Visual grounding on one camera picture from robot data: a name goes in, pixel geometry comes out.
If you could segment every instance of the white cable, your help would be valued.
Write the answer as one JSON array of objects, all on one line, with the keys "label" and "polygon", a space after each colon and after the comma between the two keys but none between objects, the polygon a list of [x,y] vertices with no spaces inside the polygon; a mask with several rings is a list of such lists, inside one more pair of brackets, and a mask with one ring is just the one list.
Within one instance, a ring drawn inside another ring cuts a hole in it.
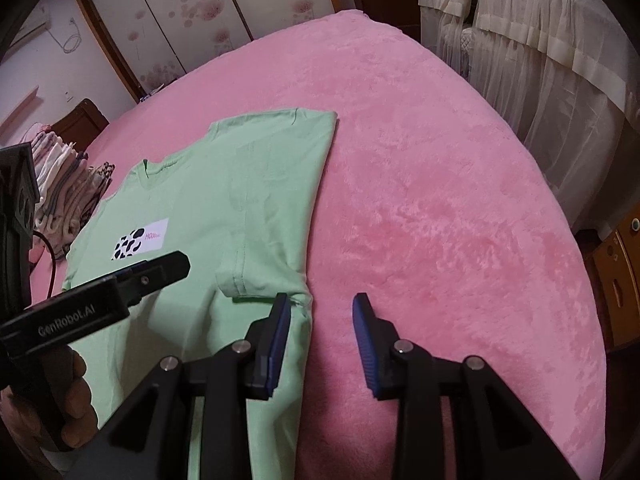
[{"label": "white cable", "polygon": [[[65,54],[71,54],[76,48],[80,46],[80,43],[82,43],[82,37],[80,36],[80,29],[78,28],[78,24],[76,23],[76,20],[71,18],[69,22],[76,27],[76,33],[66,38],[65,43],[62,43],[62,44],[56,39],[56,37],[51,33],[51,31],[47,29],[47,32],[53,38],[53,41],[55,41],[58,44],[58,46],[62,49],[62,52],[64,52]],[[66,46],[72,40],[75,41],[74,46],[72,46],[71,48],[67,48]]]}]

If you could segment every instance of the white wall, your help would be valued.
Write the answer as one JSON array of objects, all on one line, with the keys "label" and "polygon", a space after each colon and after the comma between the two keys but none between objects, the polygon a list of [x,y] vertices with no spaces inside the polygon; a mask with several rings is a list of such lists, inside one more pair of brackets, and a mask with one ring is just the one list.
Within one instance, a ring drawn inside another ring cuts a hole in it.
[{"label": "white wall", "polygon": [[[39,85],[36,99],[2,132],[0,146],[20,139],[34,122],[54,123],[88,98],[114,121],[136,104],[89,30],[76,0],[43,0],[49,7],[50,31],[60,43],[76,32],[82,43],[65,54],[45,31],[0,64],[0,120]],[[72,96],[67,102],[65,92]]]}]

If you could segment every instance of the white sheer curtain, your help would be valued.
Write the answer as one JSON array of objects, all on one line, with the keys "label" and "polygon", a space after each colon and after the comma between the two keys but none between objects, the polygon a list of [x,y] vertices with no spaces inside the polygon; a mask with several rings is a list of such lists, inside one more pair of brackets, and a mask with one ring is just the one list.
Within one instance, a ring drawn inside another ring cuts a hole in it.
[{"label": "white sheer curtain", "polygon": [[420,4],[422,44],[509,123],[572,228],[607,235],[640,199],[640,57],[605,4],[478,0],[468,61],[470,0]]}]

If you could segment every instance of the pink bedspread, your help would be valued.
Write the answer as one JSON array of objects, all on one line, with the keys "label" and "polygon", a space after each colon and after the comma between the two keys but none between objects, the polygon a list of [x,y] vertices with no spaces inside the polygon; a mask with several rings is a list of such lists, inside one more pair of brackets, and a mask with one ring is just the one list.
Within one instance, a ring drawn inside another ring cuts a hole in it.
[{"label": "pink bedspread", "polygon": [[[396,405],[364,382],[351,324],[362,291],[432,354],[484,356],[581,478],[598,478],[605,354],[569,227],[507,124],[398,30],[347,11],[254,41],[138,105],[88,151],[116,164],[114,192],[141,158],[160,161],[212,121],[295,106],[338,113],[308,252],[296,477],[390,478]],[[49,266],[34,272],[36,301]]]}]

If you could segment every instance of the cow print pattern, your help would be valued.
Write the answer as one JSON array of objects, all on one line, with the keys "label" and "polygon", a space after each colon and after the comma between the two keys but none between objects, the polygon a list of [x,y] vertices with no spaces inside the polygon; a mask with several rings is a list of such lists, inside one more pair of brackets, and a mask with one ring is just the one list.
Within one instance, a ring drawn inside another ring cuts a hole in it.
[{"label": "cow print pattern", "polygon": [[121,260],[127,256],[133,256],[136,251],[142,245],[142,237],[145,235],[144,228],[136,229],[130,232],[127,236],[123,236],[116,248],[113,250],[112,260]]}]

